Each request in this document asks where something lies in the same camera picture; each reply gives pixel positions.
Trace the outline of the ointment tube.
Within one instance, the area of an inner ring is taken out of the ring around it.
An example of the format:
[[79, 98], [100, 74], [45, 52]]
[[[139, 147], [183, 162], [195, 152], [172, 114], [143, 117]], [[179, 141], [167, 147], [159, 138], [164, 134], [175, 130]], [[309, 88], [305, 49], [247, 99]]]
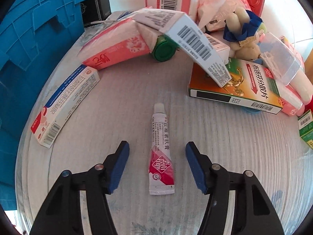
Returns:
[[174, 168], [170, 155], [168, 118], [162, 103], [154, 105], [152, 147], [148, 168], [150, 195], [174, 193]]

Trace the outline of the pink tissue pack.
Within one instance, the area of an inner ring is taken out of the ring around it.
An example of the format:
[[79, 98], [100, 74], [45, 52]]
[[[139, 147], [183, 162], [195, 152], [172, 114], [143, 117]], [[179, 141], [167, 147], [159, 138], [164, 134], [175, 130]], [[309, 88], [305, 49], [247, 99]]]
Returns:
[[295, 89], [289, 85], [285, 86], [278, 80], [275, 83], [282, 101], [282, 112], [288, 116], [302, 116], [305, 111], [305, 105]]

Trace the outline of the blue red long box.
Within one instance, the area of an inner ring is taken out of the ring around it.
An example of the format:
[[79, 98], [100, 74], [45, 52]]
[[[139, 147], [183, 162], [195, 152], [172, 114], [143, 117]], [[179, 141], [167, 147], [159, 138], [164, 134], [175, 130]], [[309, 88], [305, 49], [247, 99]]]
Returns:
[[98, 71], [82, 64], [59, 86], [30, 127], [40, 145], [51, 147], [69, 117], [99, 81]]

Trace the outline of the orange green medicine box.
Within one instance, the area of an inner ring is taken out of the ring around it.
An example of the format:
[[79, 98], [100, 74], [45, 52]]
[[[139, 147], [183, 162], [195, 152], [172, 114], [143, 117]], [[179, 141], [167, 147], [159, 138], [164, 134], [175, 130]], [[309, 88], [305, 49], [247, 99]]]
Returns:
[[276, 81], [267, 67], [230, 58], [226, 68], [231, 80], [225, 86], [219, 87], [200, 65], [194, 64], [188, 86], [189, 96], [275, 115], [282, 110], [282, 99]]

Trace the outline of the white roll on pile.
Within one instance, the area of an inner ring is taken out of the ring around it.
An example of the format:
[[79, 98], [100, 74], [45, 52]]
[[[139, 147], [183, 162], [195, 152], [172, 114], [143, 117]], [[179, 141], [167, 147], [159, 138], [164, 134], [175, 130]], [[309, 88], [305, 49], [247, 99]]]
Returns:
[[290, 85], [298, 93], [304, 105], [311, 102], [313, 87], [303, 70], [299, 69], [297, 71], [293, 79], [290, 81]]

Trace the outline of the small white pink box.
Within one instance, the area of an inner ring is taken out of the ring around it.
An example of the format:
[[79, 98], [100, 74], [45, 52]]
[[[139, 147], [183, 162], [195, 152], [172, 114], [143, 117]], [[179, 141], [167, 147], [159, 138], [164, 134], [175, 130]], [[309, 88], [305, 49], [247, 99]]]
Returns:
[[230, 47], [209, 34], [204, 34], [226, 65], [229, 62]]

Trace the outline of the cream bear blue bow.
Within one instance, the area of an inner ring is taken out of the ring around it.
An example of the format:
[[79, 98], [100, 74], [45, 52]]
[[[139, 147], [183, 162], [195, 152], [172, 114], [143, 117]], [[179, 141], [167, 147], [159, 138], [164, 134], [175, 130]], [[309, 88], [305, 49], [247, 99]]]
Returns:
[[226, 25], [223, 39], [229, 42], [230, 49], [235, 52], [234, 58], [257, 60], [261, 54], [258, 43], [264, 33], [259, 28], [263, 23], [262, 19], [250, 10], [237, 7], [224, 21]]

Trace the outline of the pink white flat pack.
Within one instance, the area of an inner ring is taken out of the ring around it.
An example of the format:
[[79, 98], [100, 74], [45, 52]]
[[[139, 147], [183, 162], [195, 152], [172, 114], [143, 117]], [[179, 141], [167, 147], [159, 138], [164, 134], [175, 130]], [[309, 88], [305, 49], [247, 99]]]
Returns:
[[86, 66], [100, 70], [143, 56], [153, 51], [159, 33], [132, 18], [101, 30], [79, 51], [77, 57]]

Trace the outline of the green bottle cap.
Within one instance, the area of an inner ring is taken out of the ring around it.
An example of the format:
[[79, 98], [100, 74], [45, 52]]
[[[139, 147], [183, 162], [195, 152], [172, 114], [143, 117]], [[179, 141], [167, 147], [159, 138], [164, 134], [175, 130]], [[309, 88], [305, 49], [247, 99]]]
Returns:
[[156, 61], [164, 62], [170, 60], [177, 49], [178, 45], [173, 40], [165, 35], [161, 35], [158, 36], [151, 55]]

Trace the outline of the white barcode box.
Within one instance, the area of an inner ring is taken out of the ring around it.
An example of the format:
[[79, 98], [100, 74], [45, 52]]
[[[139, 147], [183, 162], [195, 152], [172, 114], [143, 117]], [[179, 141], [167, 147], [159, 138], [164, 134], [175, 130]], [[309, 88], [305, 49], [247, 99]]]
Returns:
[[141, 9], [133, 19], [161, 32], [174, 41], [218, 84], [225, 86], [231, 76], [225, 63], [197, 24], [184, 12]]

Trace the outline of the blue plastic crate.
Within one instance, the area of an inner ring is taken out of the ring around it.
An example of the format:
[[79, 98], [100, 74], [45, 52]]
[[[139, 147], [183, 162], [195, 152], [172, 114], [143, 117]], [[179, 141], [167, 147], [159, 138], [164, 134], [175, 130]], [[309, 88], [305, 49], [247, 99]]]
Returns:
[[16, 209], [15, 162], [29, 114], [83, 33], [85, 0], [15, 0], [1, 22], [1, 206]]

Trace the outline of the black box behind crate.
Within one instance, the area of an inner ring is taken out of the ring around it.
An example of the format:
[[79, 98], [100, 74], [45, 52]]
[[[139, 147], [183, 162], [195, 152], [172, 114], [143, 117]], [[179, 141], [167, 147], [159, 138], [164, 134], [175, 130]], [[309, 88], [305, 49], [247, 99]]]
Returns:
[[111, 15], [109, 0], [85, 0], [81, 3], [84, 27], [106, 20]]

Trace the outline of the pink barcode box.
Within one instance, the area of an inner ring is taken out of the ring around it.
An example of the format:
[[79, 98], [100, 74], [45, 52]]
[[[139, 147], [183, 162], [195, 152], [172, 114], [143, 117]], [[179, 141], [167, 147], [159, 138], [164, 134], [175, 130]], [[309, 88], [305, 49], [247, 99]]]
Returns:
[[199, 0], [145, 0], [145, 6], [153, 9], [185, 12], [196, 21]]

